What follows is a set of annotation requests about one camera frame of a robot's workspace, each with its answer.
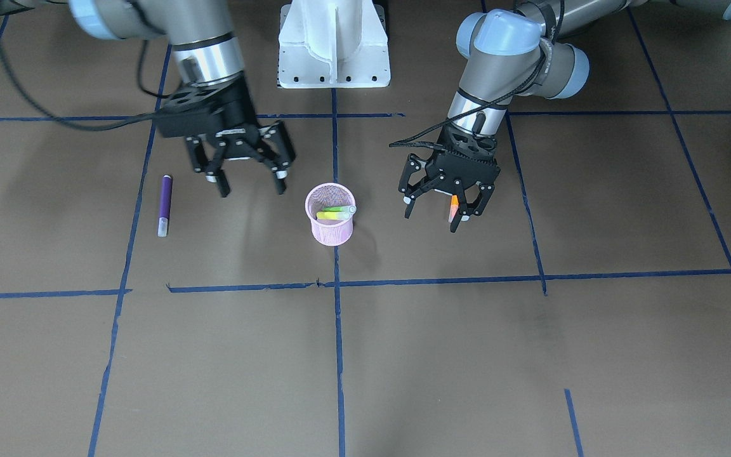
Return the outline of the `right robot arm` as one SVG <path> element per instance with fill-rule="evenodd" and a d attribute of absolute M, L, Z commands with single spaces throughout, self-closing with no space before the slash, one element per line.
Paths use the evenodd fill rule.
<path fill-rule="evenodd" d="M 166 37 L 180 86 L 160 96 L 154 112 L 103 125 L 75 123 L 41 106 L 17 80 L 4 50 L 0 61 L 18 94 L 50 121 L 84 132 L 105 132 L 150 121 L 165 138 L 182 138 L 195 173 L 231 193 L 227 160 L 252 159 L 272 174 L 277 193 L 296 158 L 284 123 L 260 124 L 247 89 L 246 66 L 225 1 L 68 1 L 79 28 L 104 40 Z"/>

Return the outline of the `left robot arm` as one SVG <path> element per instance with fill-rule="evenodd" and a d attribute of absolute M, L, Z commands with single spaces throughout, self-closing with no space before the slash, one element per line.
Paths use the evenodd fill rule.
<path fill-rule="evenodd" d="M 443 121 L 392 148 L 430 151 L 404 159 L 397 190 L 404 218 L 430 191 L 449 195 L 449 230 L 482 216 L 496 189 L 497 133 L 517 96 L 548 100 L 580 92 L 591 72 L 587 54 L 565 39 L 640 1 L 516 1 L 509 10 L 468 15 L 455 43 L 466 64 Z"/>

